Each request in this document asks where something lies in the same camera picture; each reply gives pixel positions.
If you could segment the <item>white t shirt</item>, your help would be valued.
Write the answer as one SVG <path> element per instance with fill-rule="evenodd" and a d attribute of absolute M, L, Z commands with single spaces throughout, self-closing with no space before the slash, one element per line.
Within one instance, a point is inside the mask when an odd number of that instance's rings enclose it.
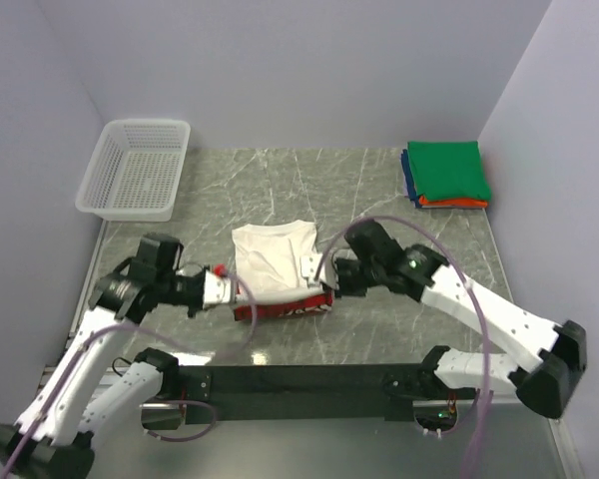
<path fill-rule="evenodd" d="M 276 226 L 245 225 L 232 230 L 236 270 L 254 294 L 258 318 L 277 319 L 331 310 L 334 289 L 308 287 L 300 258 L 319 253 L 316 225 L 296 220 Z"/>

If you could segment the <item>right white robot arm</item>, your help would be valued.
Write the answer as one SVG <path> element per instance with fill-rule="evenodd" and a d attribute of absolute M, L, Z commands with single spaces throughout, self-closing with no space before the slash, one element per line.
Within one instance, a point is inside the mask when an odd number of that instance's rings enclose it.
<path fill-rule="evenodd" d="M 459 389 L 513 394 L 534 413 L 561 418 L 587 369 L 585 328 L 515 305 L 470 278 L 440 243 L 403 247 L 380 222 L 361 220 L 340 232 L 356 256 L 337 268 L 340 291 L 363 295 L 383 286 L 482 336 L 479 352 L 433 347 L 420 363 L 421 392 L 431 398 Z"/>

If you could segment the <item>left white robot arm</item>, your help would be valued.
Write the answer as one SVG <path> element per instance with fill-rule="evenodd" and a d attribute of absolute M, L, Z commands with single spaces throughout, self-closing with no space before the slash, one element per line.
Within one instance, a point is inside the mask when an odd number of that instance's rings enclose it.
<path fill-rule="evenodd" d="M 125 417 L 156 399 L 180 405 L 186 387 L 177 357 L 156 348 L 138 353 L 103 393 L 96 390 L 120 349 L 158 305 L 194 316 L 213 286 L 225 283 L 204 266 L 180 273 L 184 247 L 161 234 L 141 238 L 135 255 L 95 284 L 79 330 L 33 402 L 12 424 L 0 424 L 2 475 L 84 478 L 97 449 Z"/>

